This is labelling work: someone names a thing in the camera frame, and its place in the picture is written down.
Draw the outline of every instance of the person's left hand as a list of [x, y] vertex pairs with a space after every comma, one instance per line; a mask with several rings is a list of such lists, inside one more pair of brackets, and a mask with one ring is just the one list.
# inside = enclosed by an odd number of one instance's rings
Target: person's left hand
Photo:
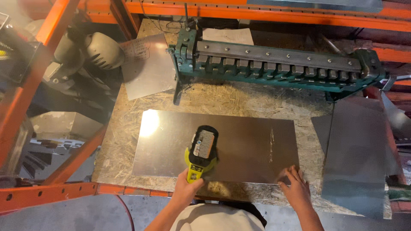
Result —
[[204, 180], [202, 178], [194, 181], [193, 183], [187, 182], [188, 168], [186, 168], [182, 173], [178, 175], [177, 183], [175, 185], [173, 196], [171, 197], [170, 203], [177, 206], [180, 209], [191, 204], [197, 191], [204, 185]]

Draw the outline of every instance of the osb workbench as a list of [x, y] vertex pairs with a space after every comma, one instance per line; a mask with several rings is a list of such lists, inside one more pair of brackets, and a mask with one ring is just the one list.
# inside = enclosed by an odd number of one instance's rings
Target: osb workbench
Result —
[[[163, 29], [166, 28], [167, 22], [161, 23]], [[161, 31], [151, 21], [143, 20], [139, 37], [158, 33]], [[165, 37], [168, 44], [175, 44], [177, 41], [176, 34], [166, 33]], [[356, 215], [355, 212], [320, 197], [325, 157], [311, 117], [332, 113], [332, 105], [325, 101], [322, 92], [198, 79], [183, 90], [179, 106], [173, 105], [173, 94], [174, 90], [169, 90], [128, 101], [122, 84], [102, 148], [96, 158], [93, 182], [174, 191], [175, 178], [132, 175], [141, 117], [143, 111], [148, 109], [289, 119], [294, 120], [300, 167], [305, 179], [310, 182], [314, 208]], [[209, 182], [198, 195], [289, 206], [277, 185]]]

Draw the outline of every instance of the black cord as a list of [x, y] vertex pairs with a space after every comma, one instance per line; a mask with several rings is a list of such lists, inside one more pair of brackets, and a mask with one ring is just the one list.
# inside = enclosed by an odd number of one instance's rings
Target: black cord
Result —
[[141, 0], [139, 0], [139, 2], [140, 2], [140, 5], [141, 5], [141, 9], [143, 10], [143, 15], [146, 17], [146, 18], [148, 18], [148, 19], [150, 19], [150, 21], [154, 24], [154, 26], [155, 27], [157, 27], [157, 29], [159, 29], [160, 31], [162, 31], [163, 33], [169, 33], [169, 34], [178, 34], [179, 32], [176, 32], [176, 33], [173, 33], [173, 32], [169, 32], [169, 31], [165, 31], [165, 30], [163, 30], [162, 28], [161, 28], [161, 24], [160, 24], [160, 19], [158, 18], [157, 19], [157, 21], [158, 21], [158, 26], [154, 23], [154, 21], [149, 17], [149, 16], [147, 16], [147, 14], [145, 13], [145, 11], [144, 11], [144, 7], [143, 7], [143, 3], [141, 2]]
[[115, 195], [115, 196], [120, 201], [120, 203], [124, 206], [124, 209], [126, 209], [126, 213], [129, 216], [129, 220], [130, 220], [130, 224], [131, 224], [131, 231], [134, 231], [133, 218], [131, 217], [130, 211], [128, 210], [126, 203], [124, 203], [123, 199], [121, 199], [121, 197], [119, 195]]

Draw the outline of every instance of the handheld tool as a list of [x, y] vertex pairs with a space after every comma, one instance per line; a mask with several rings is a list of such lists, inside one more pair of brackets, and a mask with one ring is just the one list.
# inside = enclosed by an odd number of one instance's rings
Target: handheld tool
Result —
[[185, 150], [185, 162], [189, 168], [187, 182], [193, 183], [217, 164], [218, 131], [212, 126], [199, 126], [190, 148]]

